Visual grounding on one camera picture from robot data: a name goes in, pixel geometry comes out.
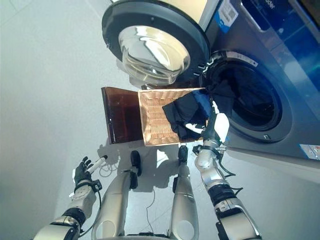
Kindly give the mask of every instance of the label sticker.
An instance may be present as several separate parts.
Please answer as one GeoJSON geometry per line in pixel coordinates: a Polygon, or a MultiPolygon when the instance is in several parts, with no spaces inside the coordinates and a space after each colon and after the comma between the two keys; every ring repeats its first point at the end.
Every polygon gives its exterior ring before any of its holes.
{"type": "Polygon", "coordinates": [[[252,66],[256,67],[258,66],[258,63],[251,59],[250,57],[247,57],[245,55],[242,55],[241,53],[235,52],[235,51],[227,51],[226,52],[227,58],[232,58],[232,59],[240,59],[242,61],[247,62],[248,64],[251,64],[252,66]]]}
{"type": "Polygon", "coordinates": [[[214,19],[219,24],[221,30],[224,33],[227,33],[238,15],[238,12],[230,3],[230,0],[223,0],[221,6],[214,15],[214,19]]]}
{"type": "Polygon", "coordinates": [[[300,144],[300,148],[304,151],[309,159],[320,160],[320,146],[300,144]]]}

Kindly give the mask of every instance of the gray floor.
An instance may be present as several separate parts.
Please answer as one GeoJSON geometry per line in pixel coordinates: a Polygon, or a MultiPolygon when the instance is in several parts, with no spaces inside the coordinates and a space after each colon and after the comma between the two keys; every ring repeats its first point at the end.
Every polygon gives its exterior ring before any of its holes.
{"type": "MultiPolygon", "coordinates": [[[[166,233],[178,146],[108,145],[101,87],[137,90],[106,49],[101,17],[107,0],[1,0],[0,239],[28,240],[64,212],[73,191],[72,169],[84,156],[106,153],[94,174],[103,189],[142,156],[139,187],[129,194],[126,233],[166,233]]],[[[190,153],[200,240],[218,239],[216,217],[190,153]]],[[[267,240],[317,239],[320,187],[225,155],[230,179],[267,240]]],[[[97,212],[95,204],[93,215],[97,212]]]]}

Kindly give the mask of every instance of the washing machine drum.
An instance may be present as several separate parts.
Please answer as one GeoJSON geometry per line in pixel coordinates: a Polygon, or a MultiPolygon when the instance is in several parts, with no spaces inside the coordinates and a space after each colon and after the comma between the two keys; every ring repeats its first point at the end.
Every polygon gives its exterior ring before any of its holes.
{"type": "Polygon", "coordinates": [[[261,63],[234,51],[217,51],[206,85],[233,130],[264,143],[284,139],[292,127],[289,102],[278,79],[261,63]]]}
{"type": "Polygon", "coordinates": [[[133,77],[153,85],[194,79],[210,57],[207,36],[186,13],[161,1],[121,0],[102,18],[107,47],[133,77]]]}

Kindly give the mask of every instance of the front-load washing machine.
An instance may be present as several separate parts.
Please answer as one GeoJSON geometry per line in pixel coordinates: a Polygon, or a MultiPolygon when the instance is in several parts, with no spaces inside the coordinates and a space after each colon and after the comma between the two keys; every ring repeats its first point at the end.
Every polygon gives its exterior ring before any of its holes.
{"type": "Polygon", "coordinates": [[[197,15],[186,7],[190,1],[166,2],[121,0],[106,10],[103,38],[126,71],[159,86],[202,75],[201,86],[228,81],[229,147],[319,160],[320,34],[313,6],[200,1],[197,15]]]}

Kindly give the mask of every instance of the laundry basket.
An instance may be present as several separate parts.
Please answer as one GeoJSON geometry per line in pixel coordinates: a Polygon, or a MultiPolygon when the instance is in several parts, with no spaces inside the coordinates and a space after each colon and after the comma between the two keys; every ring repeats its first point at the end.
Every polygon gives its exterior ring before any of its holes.
{"type": "MultiPolygon", "coordinates": [[[[153,89],[138,92],[143,141],[146,146],[161,146],[181,143],[173,132],[163,106],[184,95],[202,88],[153,89]]],[[[186,139],[183,143],[193,142],[186,139]]]]}

